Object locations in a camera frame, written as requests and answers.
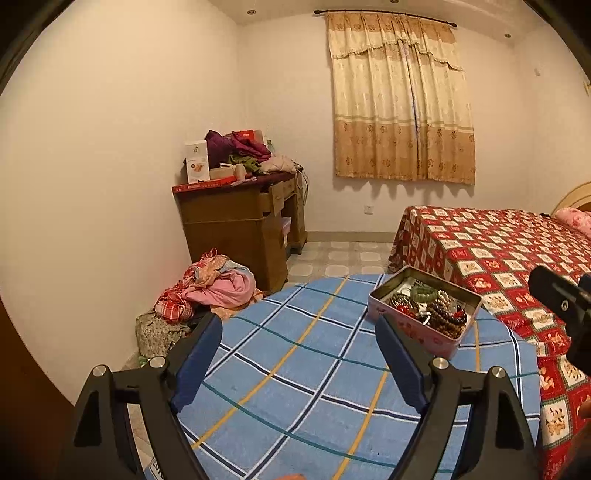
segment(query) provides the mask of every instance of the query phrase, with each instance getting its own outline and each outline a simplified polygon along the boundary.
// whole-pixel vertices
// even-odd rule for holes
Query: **white wall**
[[[241,127],[236,24],[205,0],[77,0],[0,98],[0,293],[72,401],[190,262],[185,140]]]
[[[240,30],[250,124],[310,177],[309,231],[395,232],[408,205],[526,207],[531,155],[528,113],[513,49],[459,28],[456,37],[472,100],[476,186],[336,178],[330,59],[324,18],[260,22]],[[374,205],[364,215],[364,205]]]
[[[587,79],[549,25],[528,34],[516,46],[516,52],[532,108],[530,208],[552,212],[571,189],[591,180],[591,97],[584,88]]]

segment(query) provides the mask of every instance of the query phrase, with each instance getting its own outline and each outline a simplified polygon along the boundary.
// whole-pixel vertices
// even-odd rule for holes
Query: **pink tin box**
[[[464,309],[466,310],[467,315],[466,328],[458,338],[450,338],[428,325],[423,325],[418,320],[399,312],[388,304],[390,297],[396,292],[397,288],[402,283],[409,279],[409,277],[415,278],[436,290],[443,290],[459,302],[465,304]],[[482,297],[470,290],[430,275],[418,268],[404,267],[401,270],[398,270],[398,272],[396,272],[386,283],[369,294],[368,315],[373,321],[376,321],[380,315],[392,316],[398,322],[398,325],[404,333],[410,338],[418,340],[428,352],[449,360],[455,355],[457,346],[472,327],[476,312],[481,304]]]

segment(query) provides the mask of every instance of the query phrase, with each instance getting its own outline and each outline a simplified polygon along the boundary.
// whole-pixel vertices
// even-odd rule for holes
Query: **ceiling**
[[[316,9],[379,9],[455,22],[501,41],[518,41],[542,24],[522,0],[210,0],[239,25],[310,14]],[[256,10],[248,15],[248,10]]]

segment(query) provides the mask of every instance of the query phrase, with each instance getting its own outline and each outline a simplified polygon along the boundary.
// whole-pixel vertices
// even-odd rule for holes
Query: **white box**
[[[209,163],[207,160],[207,141],[197,140],[185,143],[185,162],[189,183],[209,180]]]

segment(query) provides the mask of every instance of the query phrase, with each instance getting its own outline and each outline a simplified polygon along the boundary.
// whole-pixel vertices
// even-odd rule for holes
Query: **cardboard box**
[[[233,175],[234,175],[234,167],[212,168],[209,171],[209,179],[210,180],[225,179],[227,177],[232,177]]]
[[[187,163],[187,180],[189,183],[209,180],[209,163],[207,160],[207,142],[197,140],[185,144],[185,162]]]
[[[253,140],[263,145],[267,146],[267,138],[262,130],[240,130],[236,132],[239,137],[248,138],[249,140]]]

